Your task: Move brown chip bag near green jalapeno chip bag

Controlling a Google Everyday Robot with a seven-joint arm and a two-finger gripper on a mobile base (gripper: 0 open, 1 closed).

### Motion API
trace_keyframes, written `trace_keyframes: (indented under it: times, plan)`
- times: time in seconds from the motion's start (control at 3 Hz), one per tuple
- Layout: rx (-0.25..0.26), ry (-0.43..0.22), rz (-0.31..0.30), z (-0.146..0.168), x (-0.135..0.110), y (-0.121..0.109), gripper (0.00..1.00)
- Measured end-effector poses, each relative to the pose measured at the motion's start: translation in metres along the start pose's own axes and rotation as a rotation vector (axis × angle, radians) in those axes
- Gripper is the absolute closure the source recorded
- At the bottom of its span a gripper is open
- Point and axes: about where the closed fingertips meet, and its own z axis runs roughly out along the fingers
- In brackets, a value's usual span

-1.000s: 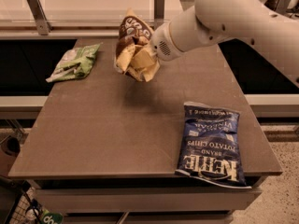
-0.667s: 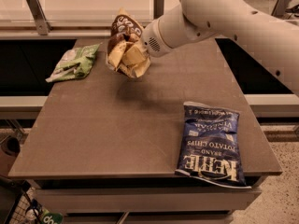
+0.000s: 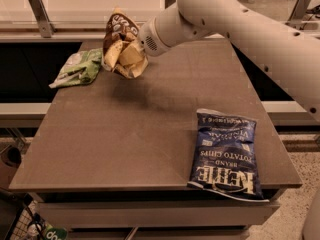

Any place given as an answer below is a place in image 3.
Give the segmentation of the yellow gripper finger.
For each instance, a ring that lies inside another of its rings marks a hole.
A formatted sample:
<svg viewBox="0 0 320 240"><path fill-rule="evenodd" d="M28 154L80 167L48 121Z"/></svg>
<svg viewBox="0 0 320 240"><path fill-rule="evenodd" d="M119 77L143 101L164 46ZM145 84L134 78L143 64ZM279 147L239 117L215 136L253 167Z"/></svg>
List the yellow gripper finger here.
<svg viewBox="0 0 320 240"><path fill-rule="evenodd" d="M119 63L122 66L136 64L145 58L143 47L139 42L130 43L120 54Z"/></svg>
<svg viewBox="0 0 320 240"><path fill-rule="evenodd" d="M104 64L108 71L112 71L123 49L123 41L105 42Z"/></svg>

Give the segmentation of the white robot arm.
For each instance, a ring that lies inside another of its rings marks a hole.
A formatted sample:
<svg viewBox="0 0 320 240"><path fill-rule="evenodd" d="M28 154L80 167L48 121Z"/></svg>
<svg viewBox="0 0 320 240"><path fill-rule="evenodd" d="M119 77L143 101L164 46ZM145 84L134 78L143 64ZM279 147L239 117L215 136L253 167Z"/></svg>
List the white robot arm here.
<svg viewBox="0 0 320 240"><path fill-rule="evenodd" d="M314 119L320 118L320 41L252 11L238 0L176 0L142 26L119 9L110 17L101 64L127 78L142 74L149 56L220 34Z"/></svg>

